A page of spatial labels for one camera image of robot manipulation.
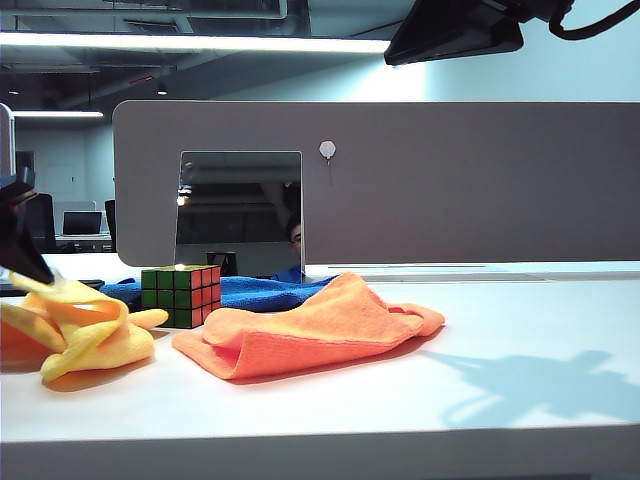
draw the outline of white wall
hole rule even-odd
[[[87,196],[104,209],[104,201],[115,198],[113,172],[113,129],[111,126],[87,130],[84,135],[86,149]]]
[[[35,152],[37,191],[58,201],[92,200],[87,197],[82,131],[17,128],[16,150]]]
[[[626,3],[578,2],[568,27]],[[513,53],[439,60],[394,69],[381,58],[301,75],[218,97],[292,101],[640,101],[640,12],[592,39],[570,42],[531,20]]]

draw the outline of blue microfiber cloth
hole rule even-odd
[[[318,292],[332,278],[314,283],[289,283],[252,277],[222,277],[221,305],[251,312],[291,310]],[[122,300],[132,312],[141,308],[141,290],[140,281],[133,278],[100,288],[105,295]]]
[[[314,283],[289,283],[251,277],[222,277],[221,304],[223,307],[251,312],[291,310],[318,292],[332,278]]]

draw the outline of white desk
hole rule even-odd
[[[111,241],[111,235],[108,233],[96,233],[93,235],[56,235],[56,241],[59,242],[92,242],[92,241]]]
[[[82,257],[47,258],[67,276],[139,271]],[[536,276],[372,284],[447,326],[402,355],[336,370],[231,384],[172,349],[167,330],[137,368],[55,389],[37,372],[4,372],[3,478],[640,473],[640,264],[508,269]]]

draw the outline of orange object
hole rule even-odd
[[[176,335],[173,346],[220,378],[240,379],[376,355],[443,324],[440,313],[387,304],[361,277],[343,273],[288,312],[216,310],[202,330]]]
[[[3,356],[12,351],[22,354],[22,360],[40,359],[45,382],[68,372],[115,368],[153,355],[153,336],[147,330],[167,319],[164,310],[129,313],[120,300],[60,277],[53,285],[15,274],[9,278],[29,293],[19,306],[1,306]]]

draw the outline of person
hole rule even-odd
[[[302,226],[300,218],[300,212],[295,212],[289,218],[289,221],[287,222],[287,226],[285,228],[287,239],[289,240],[289,246],[298,259],[298,264],[286,270],[275,273],[271,277],[271,280],[278,280],[280,282],[289,283],[302,282],[303,274],[299,262],[302,250]]]

